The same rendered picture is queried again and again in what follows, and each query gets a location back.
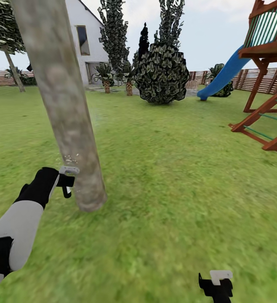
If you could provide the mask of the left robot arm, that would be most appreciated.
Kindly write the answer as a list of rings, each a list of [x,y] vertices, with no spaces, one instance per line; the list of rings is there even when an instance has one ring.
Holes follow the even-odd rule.
[[[32,183],[25,184],[14,204],[0,219],[0,282],[20,270],[29,259],[40,218],[57,186],[72,188],[77,167],[41,168]]]

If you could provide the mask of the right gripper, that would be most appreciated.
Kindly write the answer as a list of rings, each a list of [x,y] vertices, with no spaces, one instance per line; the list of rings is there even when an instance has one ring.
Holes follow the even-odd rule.
[[[229,278],[220,279],[220,285],[213,285],[210,279],[199,278],[199,286],[204,290],[205,296],[212,296],[213,299],[219,293],[223,293],[227,297],[233,297],[233,286]]]

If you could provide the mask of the pesticide atomizer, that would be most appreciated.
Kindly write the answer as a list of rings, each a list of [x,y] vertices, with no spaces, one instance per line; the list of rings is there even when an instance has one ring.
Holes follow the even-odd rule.
[[[63,190],[63,194],[64,194],[64,197],[65,198],[71,198],[71,187],[69,186],[63,186],[62,187],[62,190]]]

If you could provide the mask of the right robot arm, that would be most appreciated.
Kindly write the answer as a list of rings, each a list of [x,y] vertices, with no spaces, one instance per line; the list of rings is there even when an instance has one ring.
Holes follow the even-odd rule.
[[[205,296],[212,296],[214,303],[231,303],[229,297],[233,297],[230,278],[233,273],[230,270],[211,270],[210,279],[199,278],[199,286],[204,290]]]

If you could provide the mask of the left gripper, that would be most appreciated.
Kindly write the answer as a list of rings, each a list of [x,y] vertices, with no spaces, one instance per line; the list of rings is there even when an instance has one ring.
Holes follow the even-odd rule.
[[[62,176],[63,176],[62,183],[59,186],[60,187],[69,186],[69,187],[72,188],[72,186],[74,184],[75,177],[74,176],[67,176],[67,175],[62,175]]]

